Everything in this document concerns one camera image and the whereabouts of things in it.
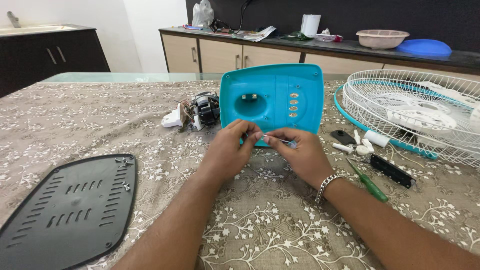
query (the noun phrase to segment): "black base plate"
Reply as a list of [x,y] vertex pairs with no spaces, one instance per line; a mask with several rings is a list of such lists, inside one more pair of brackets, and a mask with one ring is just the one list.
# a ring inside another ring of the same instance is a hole
[[130,154],[55,168],[0,229],[1,268],[65,269],[110,252],[127,230],[135,184]]

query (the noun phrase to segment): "tablecloth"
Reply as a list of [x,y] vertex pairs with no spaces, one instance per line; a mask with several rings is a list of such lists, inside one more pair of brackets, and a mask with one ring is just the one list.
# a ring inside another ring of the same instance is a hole
[[[342,81],[325,82],[318,136],[337,173],[363,188],[331,147],[330,132],[355,126],[333,105]],[[192,175],[220,125],[199,132],[164,128],[162,117],[219,81],[174,83],[37,83],[0,99],[0,224],[50,170],[92,156],[132,153],[138,188],[119,248],[80,269],[109,269],[162,213]],[[479,171],[376,147],[417,179],[417,190],[388,180],[359,162],[408,219],[473,253],[480,253]],[[255,148],[248,164],[223,185],[203,233],[197,269],[383,269],[342,216],[270,148]]]

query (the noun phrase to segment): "silver bracelet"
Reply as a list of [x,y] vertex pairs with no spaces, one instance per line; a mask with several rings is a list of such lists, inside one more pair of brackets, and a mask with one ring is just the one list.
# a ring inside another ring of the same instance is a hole
[[317,204],[322,204],[324,201],[325,201],[325,197],[324,197],[324,191],[325,191],[325,188],[327,187],[327,185],[333,181],[334,179],[336,178],[340,178],[340,175],[334,173],[330,176],[328,176],[323,182],[322,182],[322,185],[320,186],[320,189],[318,190],[318,193],[317,193],[317,197],[315,198],[315,202]]

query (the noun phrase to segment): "newspaper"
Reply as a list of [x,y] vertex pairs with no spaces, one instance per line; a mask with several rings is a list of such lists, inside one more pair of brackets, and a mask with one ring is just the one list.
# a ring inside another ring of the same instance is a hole
[[275,27],[269,26],[269,27],[265,28],[264,30],[262,30],[260,32],[240,31],[237,34],[232,34],[232,37],[258,42],[258,41],[266,38],[269,34],[271,34],[275,30],[276,30]]

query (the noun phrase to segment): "green screwdriver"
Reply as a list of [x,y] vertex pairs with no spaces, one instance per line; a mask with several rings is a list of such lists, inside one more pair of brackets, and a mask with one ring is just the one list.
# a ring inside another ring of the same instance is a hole
[[353,170],[360,176],[360,181],[367,186],[368,192],[370,192],[377,200],[381,202],[388,201],[387,196],[366,176],[363,174],[353,163],[347,158],[348,163],[352,166]]

